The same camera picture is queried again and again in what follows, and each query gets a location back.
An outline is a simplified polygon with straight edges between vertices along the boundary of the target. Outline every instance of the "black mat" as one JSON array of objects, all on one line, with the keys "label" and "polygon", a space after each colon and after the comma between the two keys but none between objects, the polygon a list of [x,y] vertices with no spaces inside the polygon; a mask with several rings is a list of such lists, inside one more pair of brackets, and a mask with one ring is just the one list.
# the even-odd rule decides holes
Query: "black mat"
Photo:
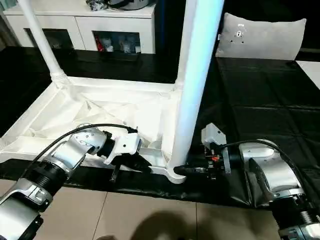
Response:
[{"label": "black mat", "polygon": [[[68,75],[114,78],[132,81],[173,83],[177,60],[164,61],[160,56],[142,54],[136,62],[114,60],[96,52],[55,52]],[[13,80],[4,80],[7,101],[14,104],[2,118],[2,134],[50,84],[48,70],[39,52],[25,48],[0,53],[6,59]],[[34,78],[34,86],[23,85],[24,75]],[[188,161],[201,161],[201,129],[215,123],[227,135],[228,142],[246,139],[270,139],[312,178],[320,190],[320,90],[293,61],[213,58],[202,97]],[[11,159],[0,164],[0,177],[16,180],[28,163]],[[231,160],[232,175],[212,183],[189,177],[183,184],[170,183],[155,174],[122,171],[116,184],[110,184],[111,170],[80,167],[66,183],[67,187],[130,193],[203,203],[250,207],[251,196],[239,158]]]}]

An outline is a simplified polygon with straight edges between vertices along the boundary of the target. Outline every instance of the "beige floor tile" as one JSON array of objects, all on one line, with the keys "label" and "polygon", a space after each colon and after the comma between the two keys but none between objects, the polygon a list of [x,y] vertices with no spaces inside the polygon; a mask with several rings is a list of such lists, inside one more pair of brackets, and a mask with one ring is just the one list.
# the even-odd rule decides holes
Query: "beige floor tile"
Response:
[{"label": "beige floor tile", "polygon": [[279,240],[277,223],[266,210],[196,204],[198,240]]},{"label": "beige floor tile", "polygon": [[109,192],[94,240],[195,240],[196,219],[194,202]]},{"label": "beige floor tile", "polygon": [[106,192],[63,187],[43,213],[35,240],[92,240]]},{"label": "beige floor tile", "polygon": [[0,179],[0,197],[2,197],[13,184],[15,184],[15,181]]}]

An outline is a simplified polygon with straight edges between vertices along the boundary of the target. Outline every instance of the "white plastic part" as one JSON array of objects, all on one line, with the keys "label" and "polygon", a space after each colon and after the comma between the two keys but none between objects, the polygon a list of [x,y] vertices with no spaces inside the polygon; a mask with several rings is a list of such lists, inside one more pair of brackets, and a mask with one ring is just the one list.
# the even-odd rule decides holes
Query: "white plastic part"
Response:
[{"label": "white plastic part", "polygon": [[205,126],[201,131],[201,142],[208,149],[210,149],[210,144],[215,143],[217,145],[222,145],[227,143],[226,135],[212,122]]},{"label": "white plastic part", "polygon": [[[186,14],[193,7],[190,2],[187,1]],[[196,3],[172,156],[167,167],[169,174],[177,179],[183,177],[176,175],[173,168],[185,164],[191,146],[223,5],[224,0],[198,0]]]},{"label": "white plastic part", "polygon": [[119,136],[115,139],[114,147],[104,161],[105,164],[110,164],[116,156],[121,154],[135,154],[138,150],[141,139],[137,133],[129,133],[123,136]]},{"label": "white plastic part", "polygon": [[52,49],[50,48],[50,45],[44,34],[44,31],[40,27],[40,23],[33,12],[30,1],[18,0],[18,3],[20,4],[21,9],[23,10],[23,14],[29,23],[29,27],[36,41],[36,44],[38,45],[41,51],[41,54],[45,60],[45,63],[50,70],[50,75],[52,80],[58,84],[68,83],[67,75],[60,68],[57,62],[57,59],[54,53],[52,52]]},{"label": "white plastic part", "polygon": [[[32,160],[57,135],[83,122],[127,124],[138,126],[140,136],[151,143],[140,154],[152,164],[152,172],[182,183],[186,177],[173,168],[186,163],[224,0],[187,0],[176,84],[67,77],[29,0],[19,4],[59,89],[51,84],[3,136],[8,145],[0,152],[0,163]],[[106,130],[123,135],[119,129]],[[109,167],[91,155],[83,164]]]}]

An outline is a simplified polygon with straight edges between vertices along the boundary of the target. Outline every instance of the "white cabinet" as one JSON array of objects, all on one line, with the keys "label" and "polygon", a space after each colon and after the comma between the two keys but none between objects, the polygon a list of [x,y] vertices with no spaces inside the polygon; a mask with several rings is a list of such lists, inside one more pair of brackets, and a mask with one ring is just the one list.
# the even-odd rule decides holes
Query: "white cabinet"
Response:
[{"label": "white cabinet", "polygon": [[[29,24],[24,15],[7,15],[18,41],[23,47],[34,47],[35,41],[30,34]],[[40,25],[52,47],[68,46],[85,50],[84,43],[74,16],[43,16],[38,15]]]},{"label": "white cabinet", "polygon": [[[85,0],[31,0],[31,4],[53,48],[101,51],[107,39],[115,51],[124,51],[125,42],[130,52],[155,53],[155,3],[131,11],[91,11]],[[20,6],[3,13],[20,44],[35,47]]]}]

